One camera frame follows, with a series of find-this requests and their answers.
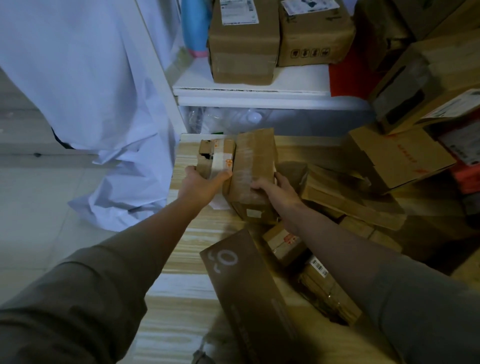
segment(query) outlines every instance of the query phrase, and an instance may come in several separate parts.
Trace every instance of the white shelf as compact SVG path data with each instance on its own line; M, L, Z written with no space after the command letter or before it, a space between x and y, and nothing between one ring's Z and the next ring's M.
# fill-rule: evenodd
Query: white shelf
M216 84L207 58L196 58L173 84L181 106L370 110L356 97L331 97L327 65L277 68L269 86Z

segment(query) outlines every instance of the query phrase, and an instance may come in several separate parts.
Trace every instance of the gray sleeve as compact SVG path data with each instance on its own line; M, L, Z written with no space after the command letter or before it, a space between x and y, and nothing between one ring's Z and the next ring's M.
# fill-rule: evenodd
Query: gray sleeve
M402 256L369 293L366 312L406 363L480 363L479 292Z
M160 274L154 256L128 230L75 252L0 307L0 362L120 360Z

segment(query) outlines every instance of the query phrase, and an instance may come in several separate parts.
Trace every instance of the person's left arm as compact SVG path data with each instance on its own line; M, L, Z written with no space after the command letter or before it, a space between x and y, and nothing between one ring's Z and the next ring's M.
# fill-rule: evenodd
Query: person's left arm
M231 172L203 179L186 168L178 199L80 249L0 307L0 362L115 363L146 313L144 297L188 224Z

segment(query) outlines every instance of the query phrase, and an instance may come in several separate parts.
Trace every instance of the person's left hand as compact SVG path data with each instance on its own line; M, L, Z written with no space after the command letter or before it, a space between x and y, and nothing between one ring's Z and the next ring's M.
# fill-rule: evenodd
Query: person's left hand
M200 209L207 206L213 200L223 182L232 176L229 170L221 171L211 180L203 178L195 169L195 166L185 168L186 177L181 183L179 189L179 198L185 198Z

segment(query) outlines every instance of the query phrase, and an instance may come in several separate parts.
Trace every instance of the person's right hand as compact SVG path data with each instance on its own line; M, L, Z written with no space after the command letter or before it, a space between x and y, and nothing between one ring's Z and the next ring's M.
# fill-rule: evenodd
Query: person's right hand
M265 178L259 178L252 182L250 187L255 190L264 190L273 207L281 216L285 229L293 235L298 235L301 212L308 207L300 200L285 176L275 172L275 177L278 186Z

